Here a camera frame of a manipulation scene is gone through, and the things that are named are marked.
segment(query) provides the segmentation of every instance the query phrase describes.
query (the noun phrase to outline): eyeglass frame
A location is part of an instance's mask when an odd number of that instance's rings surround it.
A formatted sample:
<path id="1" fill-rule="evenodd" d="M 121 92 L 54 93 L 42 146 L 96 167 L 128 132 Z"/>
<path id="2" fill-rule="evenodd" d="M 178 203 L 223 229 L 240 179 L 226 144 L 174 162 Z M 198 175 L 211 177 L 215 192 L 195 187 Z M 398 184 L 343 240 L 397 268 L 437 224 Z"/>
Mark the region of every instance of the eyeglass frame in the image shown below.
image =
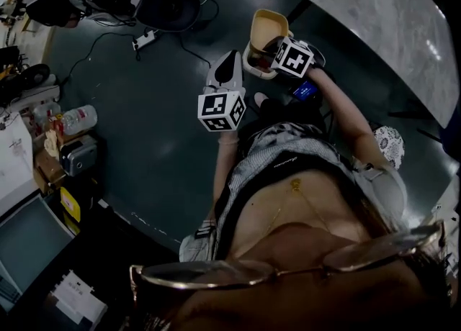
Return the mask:
<path id="1" fill-rule="evenodd" d="M 392 254 L 389 255 L 384 255 L 381 258 L 377 260 L 369 260 L 366 263 L 359 263 L 356 265 L 352 266 L 338 266 L 334 264 L 334 256 L 338 257 L 341 256 L 342 254 L 347 255 L 347 251 L 351 252 L 353 249 L 357 248 L 362 248 L 363 250 L 367 249 L 367 246 L 370 248 L 373 248 L 373 245 L 376 247 L 379 247 L 379 244 L 385 244 L 386 240 L 392 240 L 394 241 L 398 240 L 404 240 L 405 236 L 409 235 L 415 235 L 416 232 L 418 231 L 424 231 L 427 230 L 428 233 L 426 234 L 425 237 L 421 238 L 420 240 L 414 240 L 413 245 L 407 245 L 403 246 L 402 250 L 396 251 L 398 248 L 395 248 L 394 251 L 390 251 Z M 428 244 L 431 244 L 435 242 L 436 240 L 439 241 L 439 244 L 442 245 L 444 242 L 444 224 L 443 221 L 436 221 L 432 225 L 427 225 L 427 226 L 421 226 L 417 227 L 412 230 L 404 231 L 404 232 L 397 232 L 397 233 L 391 233 L 388 235 L 384 235 L 382 237 L 378 237 L 375 239 L 368 240 L 367 242 L 363 243 L 355 243 L 351 245 L 347 245 L 346 247 L 339 248 L 337 250 L 334 250 L 333 252 L 327 254 L 323 258 L 323 262 L 320 266 L 314 266 L 311 268 L 304 268 L 304 269 L 299 269 L 299 270 L 287 270 L 287 271 L 279 271 L 277 270 L 274 266 L 262 262 L 262 261 L 255 261 L 255 260 L 236 260 L 236 261 L 224 261 L 224 260 L 212 260 L 212 261 L 197 261 L 197 262 L 186 262 L 186 263 L 167 263 L 167 264 L 162 264 L 158 266 L 150 266 L 150 267 L 145 267 L 145 266 L 139 266 L 139 265 L 131 265 L 130 267 L 130 285 L 131 285 L 131 290 L 133 292 L 133 299 L 136 303 L 137 301 L 137 295 L 138 295 L 138 285 L 136 284 L 135 279 L 140 278 L 143 281 L 146 281 L 150 284 L 154 284 L 157 286 L 163 286 L 167 287 L 170 289 L 177 289 L 177 290 L 213 290 L 213 289 L 242 289 L 242 288 L 247 288 L 247 287 L 252 287 L 258 284 L 263 284 L 266 282 L 273 281 L 279 277 L 282 276 L 289 276 L 289 275 L 294 275 L 294 274 L 300 274 L 300 273 L 312 273 L 312 272 L 322 272 L 324 276 L 332 276 L 335 273 L 350 273 L 350 272 L 356 272 L 360 270 L 365 270 L 369 269 L 371 267 L 375 268 L 378 266 L 383 266 L 385 264 L 388 264 L 389 262 L 392 262 L 394 260 L 397 260 L 398 258 L 405 257 L 407 255 L 414 254 L 418 248 L 422 248 Z M 328 264 L 328 258 L 332 259 L 333 258 L 333 263 Z M 143 272 L 145 270 L 153 270 L 153 269 L 160 269 L 164 268 L 165 266 L 182 266 L 182 267 L 200 267 L 200 266 L 206 266 L 206 265 L 222 265 L 222 266 L 243 266 L 245 264 L 253 265 L 253 266 L 259 266 L 260 270 L 264 270 L 261 272 L 260 278 L 257 278 L 255 280 L 250 280 L 247 282 L 240 282 L 240 283 L 234 283 L 234 284 L 206 284 L 206 283 L 195 283 L 195 282 L 183 282 L 183 281 L 171 281 L 171 280 L 164 280 L 162 278 L 156 278 L 152 276 L 147 276 Z"/>

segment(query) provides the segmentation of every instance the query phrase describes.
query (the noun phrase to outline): dark floor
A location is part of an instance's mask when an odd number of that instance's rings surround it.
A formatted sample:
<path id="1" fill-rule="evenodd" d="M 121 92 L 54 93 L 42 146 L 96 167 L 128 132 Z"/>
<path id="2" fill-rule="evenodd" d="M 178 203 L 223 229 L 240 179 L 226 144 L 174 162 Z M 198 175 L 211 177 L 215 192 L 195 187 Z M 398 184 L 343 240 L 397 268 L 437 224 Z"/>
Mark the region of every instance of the dark floor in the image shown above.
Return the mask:
<path id="1" fill-rule="evenodd" d="M 203 32 L 183 34 L 184 44 L 209 61 L 231 49 L 243 52 L 257 9 L 287 15 L 299 0 L 217 0 L 218 18 Z M 213 13 L 205 5 L 204 17 Z M 327 69 L 373 122 L 395 127 L 406 141 L 400 169 L 407 184 L 409 212 L 419 221 L 442 195 L 456 164 L 441 146 L 417 133 L 437 133 L 435 122 L 395 119 L 388 112 L 413 109 L 405 84 L 358 37 L 312 6 L 290 29 L 326 56 Z M 106 28 L 82 22 L 57 30 L 50 67 L 63 78 L 94 39 L 104 32 L 141 35 L 144 27 Z M 211 206 L 217 135 L 197 121 L 197 95 L 205 85 L 207 64 L 184 52 L 177 38 L 164 35 L 135 60 L 129 37 L 106 36 L 91 57 L 73 72 L 65 87 L 66 108 L 93 104 L 97 132 L 107 141 L 103 169 L 105 199 L 136 227 L 177 250 Z M 246 74 L 247 94 L 264 91 L 282 98 L 285 88 Z M 249 110 L 244 122 L 254 118 Z"/>

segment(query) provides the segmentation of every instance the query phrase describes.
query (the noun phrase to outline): blue device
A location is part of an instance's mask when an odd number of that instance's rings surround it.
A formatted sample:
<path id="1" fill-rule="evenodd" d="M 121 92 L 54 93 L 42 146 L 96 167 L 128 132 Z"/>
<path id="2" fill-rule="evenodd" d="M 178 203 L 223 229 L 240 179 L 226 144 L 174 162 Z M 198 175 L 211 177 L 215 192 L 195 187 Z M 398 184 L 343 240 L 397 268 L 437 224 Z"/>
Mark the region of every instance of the blue device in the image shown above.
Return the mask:
<path id="1" fill-rule="evenodd" d="M 300 101 L 305 101 L 317 92 L 318 89 L 316 86 L 314 86 L 310 81 L 305 81 L 303 84 L 297 87 L 292 94 L 296 99 L 299 99 Z"/>

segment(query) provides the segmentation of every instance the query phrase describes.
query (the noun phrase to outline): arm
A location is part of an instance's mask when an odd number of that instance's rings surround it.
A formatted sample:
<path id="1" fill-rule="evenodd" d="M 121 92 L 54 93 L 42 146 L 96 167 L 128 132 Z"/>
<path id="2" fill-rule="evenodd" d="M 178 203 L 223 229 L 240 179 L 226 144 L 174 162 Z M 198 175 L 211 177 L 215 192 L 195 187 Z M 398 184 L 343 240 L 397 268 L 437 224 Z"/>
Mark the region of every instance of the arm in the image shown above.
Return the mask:
<path id="1" fill-rule="evenodd" d="M 374 167 L 388 165 L 375 136 L 360 110 L 350 98 L 319 68 L 311 68 L 308 76 L 317 84 L 336 116 L 339 128 L 354 156 Z"/>
<path id="2" fill-rule="evenodd" d="M 219 150 L 216 160 L 215 181 L 213 184 L 213 207 L 223 192 L 225 180 L 229 171 L 236 163 L 238 134 L 237 132 L 222 132 L 218 140 Z"/>

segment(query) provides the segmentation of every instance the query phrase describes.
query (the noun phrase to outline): marble tabletop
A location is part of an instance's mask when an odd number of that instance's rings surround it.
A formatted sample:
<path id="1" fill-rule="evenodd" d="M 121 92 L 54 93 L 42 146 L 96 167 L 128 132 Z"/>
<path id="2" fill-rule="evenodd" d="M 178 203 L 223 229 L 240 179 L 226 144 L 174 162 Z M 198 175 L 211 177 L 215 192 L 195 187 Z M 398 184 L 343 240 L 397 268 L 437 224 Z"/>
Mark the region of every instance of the marble tabletop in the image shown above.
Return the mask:
<path id="1" fill-rule="evenodd" d="M 349 28 L 408 85 L 442 127 L 460 96 L 451 34 L 432 0 L 309 0 Z"/>

